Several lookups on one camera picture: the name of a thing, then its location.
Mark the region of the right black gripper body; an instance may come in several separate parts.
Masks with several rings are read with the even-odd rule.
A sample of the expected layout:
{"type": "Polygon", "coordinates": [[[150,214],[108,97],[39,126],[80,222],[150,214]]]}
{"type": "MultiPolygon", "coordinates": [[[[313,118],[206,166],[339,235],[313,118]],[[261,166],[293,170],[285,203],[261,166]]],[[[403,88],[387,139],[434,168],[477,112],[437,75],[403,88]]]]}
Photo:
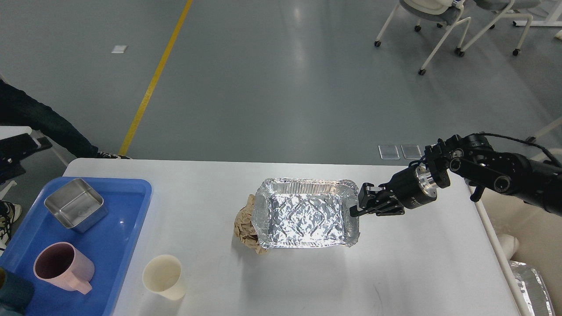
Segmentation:
{"type": "Polygon", "coordinates": [[[414,209],[437,200],[439,186],[424,164],[412,165],[394,174],[386,184],[402,208],[414,209]]]}

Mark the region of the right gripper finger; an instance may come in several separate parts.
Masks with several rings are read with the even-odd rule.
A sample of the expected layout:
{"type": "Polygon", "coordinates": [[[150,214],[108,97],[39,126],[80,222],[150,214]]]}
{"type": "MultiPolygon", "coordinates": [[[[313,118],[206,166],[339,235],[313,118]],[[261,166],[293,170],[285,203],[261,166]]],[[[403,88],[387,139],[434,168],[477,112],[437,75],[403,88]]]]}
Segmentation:
{"type": "Polygon", "coordinates": [[[349,214],[351,217],[360,217],[367,214],[375,214],[376,216],[394,216],[404,215],[405,210],[398,203],[383,203],[360,208],[358,205],[350,207],[349,214]]]}
{"type": "Polygon", "coordinates": [[[358,195],[360,209],[392,209],[396,206],[395,193],[385,187],[364,183],[358,195]]]}

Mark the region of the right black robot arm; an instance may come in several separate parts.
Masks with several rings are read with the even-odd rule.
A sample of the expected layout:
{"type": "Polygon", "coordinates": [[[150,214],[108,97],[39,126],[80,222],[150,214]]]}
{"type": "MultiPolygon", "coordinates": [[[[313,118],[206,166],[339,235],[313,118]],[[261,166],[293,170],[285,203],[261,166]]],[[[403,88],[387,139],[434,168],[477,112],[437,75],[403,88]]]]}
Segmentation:
{"type": "Polygon", "coordinates": [[[488,133],[473,133],[438,139],[424,148],[420,158],[395,173],[388,182],[379,186],[364,183],[358,203],[349,209],[350,216],[403,215],[405,209],[434,202],[437,189],[450,186],[450,172],[461,176],[474,188],[470,195],[472,202],[479,202],[484,190],[489,189],[560,216],[560,160],[543,146],[539,149],[547,158],[544,162],[518,153],[498,152],[490,146],[488,136],[488,133]]]}

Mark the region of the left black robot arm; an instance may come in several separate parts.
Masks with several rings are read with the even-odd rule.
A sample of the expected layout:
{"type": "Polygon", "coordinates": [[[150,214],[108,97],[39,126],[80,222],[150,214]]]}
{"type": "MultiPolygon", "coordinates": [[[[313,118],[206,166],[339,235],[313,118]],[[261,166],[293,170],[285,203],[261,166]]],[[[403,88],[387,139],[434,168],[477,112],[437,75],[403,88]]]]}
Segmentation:
{"type": "Polygon", "coordinates": [[[0,141],[0,184],[26,174],[22,160],[52,147],[48,138],[34,138],[26,133],[2,139],[0,141]]]}

